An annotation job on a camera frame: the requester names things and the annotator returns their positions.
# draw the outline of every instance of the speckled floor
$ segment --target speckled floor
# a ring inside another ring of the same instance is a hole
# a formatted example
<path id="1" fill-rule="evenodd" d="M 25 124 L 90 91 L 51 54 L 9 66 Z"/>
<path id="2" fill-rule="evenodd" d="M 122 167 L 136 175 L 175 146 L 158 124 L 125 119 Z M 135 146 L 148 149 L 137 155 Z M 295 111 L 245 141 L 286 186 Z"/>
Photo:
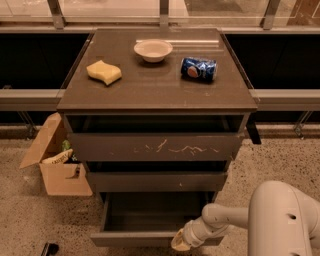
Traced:
<path id="1" fill-rule="evenodd" d="M 320 125 L 304 128 L 305 140 L 292 125 L 259 125 L 262 145 L 246 137 L 231 164 L 217 202 L 248 206 L 253 190 L 265 180 L 287 182 L 320 201 Z M 64 256 L 245 256 L 247 231 L 235 228 L 219 246 L 187 253 L 170 248 L 97 248 L 90 234 L 99 231 L 102 204 L 95 197 L 52 197 L 46 194 L 37 166 L 19 170 L 31 141 L 23 127 L 0 127 L 0 256 L 41 255 L 55 241 Z M 320 250 L 313 250 L 320 256 Z"/>

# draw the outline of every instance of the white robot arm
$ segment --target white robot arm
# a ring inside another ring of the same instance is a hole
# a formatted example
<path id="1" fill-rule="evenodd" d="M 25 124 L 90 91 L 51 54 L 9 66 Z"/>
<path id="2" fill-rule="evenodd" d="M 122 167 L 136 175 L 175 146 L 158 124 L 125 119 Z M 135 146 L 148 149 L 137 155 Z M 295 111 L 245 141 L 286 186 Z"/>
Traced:
<path id="1" fill-rule="evenodd" d="M 262 183 L 249 209 L 206 205 L 202 216 L 186 223 L 171 242 L 177 251 L 198 247 L 209 238 L 248 229 L 248 256 L 312 256 L 320 248 L 320 203 L 279 181 Z"/>

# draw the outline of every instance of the bowl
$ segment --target bowl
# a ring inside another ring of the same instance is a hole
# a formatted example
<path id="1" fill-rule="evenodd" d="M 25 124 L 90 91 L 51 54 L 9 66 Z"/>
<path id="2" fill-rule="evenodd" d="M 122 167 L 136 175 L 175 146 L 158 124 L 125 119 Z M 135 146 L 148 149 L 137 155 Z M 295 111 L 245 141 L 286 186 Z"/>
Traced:
<path id="1" fill-rule="evenodd" d="M 142 58 L 151 63 L 162 61 L 172 52 L 172 45 L 164 40 L 148 39 L 137 43 L 134 51 Z"/>

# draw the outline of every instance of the black countertop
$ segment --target black countertop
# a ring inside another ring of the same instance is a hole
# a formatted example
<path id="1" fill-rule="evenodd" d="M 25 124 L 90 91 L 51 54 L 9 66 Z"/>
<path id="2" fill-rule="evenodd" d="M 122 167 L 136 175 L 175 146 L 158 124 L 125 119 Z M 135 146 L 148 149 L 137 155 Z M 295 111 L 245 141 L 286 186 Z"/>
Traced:
<path id="1" fill-rule="evenodd" d="M 147 63 L 133 48 L 137 41 L 164 39 L 172 53 Z M 215 59 L 212 83 L 181 76 L 184 57 Z M 121 69 L 122 78 L 106 87 L 86 67 L 103 60 Z M 59 112 L 253 112 L 257 105 L 216 29 L 99 29 L 85 52 Z"/>

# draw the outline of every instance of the open cardboard box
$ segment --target open cardboard box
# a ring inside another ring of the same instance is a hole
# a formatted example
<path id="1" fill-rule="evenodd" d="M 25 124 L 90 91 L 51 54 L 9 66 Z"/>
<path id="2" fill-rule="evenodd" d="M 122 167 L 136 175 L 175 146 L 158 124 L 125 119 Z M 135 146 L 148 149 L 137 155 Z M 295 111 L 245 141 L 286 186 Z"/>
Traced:
<path id="1" fill-rule="evenodd" d="M 50 115 L 20 164 L 20 169 L 39 164 L 48 195 L 91 196 L 82 164 L 43 164 L 45 158 L 61 152 L 67 131 L 59 113 Z"/>

